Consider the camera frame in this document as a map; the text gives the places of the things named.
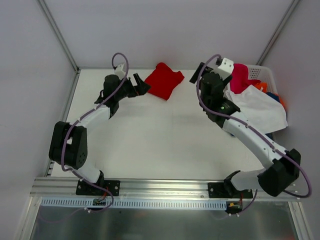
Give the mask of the red t shirt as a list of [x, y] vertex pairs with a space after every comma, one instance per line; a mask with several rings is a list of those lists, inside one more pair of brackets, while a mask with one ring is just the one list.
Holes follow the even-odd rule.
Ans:
[[181, 71], [175, 72], [164, 62], [160, 62], [144, 82], [150, 86], [149, 94], [167, 101], [184, 78]]

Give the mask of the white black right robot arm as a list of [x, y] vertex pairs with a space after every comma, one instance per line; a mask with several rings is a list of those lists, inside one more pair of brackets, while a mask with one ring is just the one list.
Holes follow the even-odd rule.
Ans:
[[237, 170], [223, 181], [224, 193], [235, 198], [241, 191], [263, 190], [272, 197], [285, 193], [302, 173], [301, 154], [287, 150], [256, 129], [242, 110], [224, 96], [224, 88], [232, 80], [232, 63], [217, 61], [217, 68], [201, 62], [190, 82], [196, 85], [199, 105], [207, 117], [225, 132], [240, 140], [257, 157], [262, 169]]

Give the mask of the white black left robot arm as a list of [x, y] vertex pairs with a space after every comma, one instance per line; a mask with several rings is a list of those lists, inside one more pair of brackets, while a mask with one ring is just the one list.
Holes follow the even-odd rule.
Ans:
[[54, 126], [49, 159], [59, 164], [64, 172], [71, 171], [84, 181], [93, 195], [101, 194], [107, 186], [103, 172], [87, 160], [88, 134], [115, 115], [122, 99], [143, 96], [149, 91], [151, 86], [137, 73], [133, 77], [136, 85], [128, 77], [120, 78], [118, 73], [107, 75], [92, 109], [74, 123], [59, 121]]

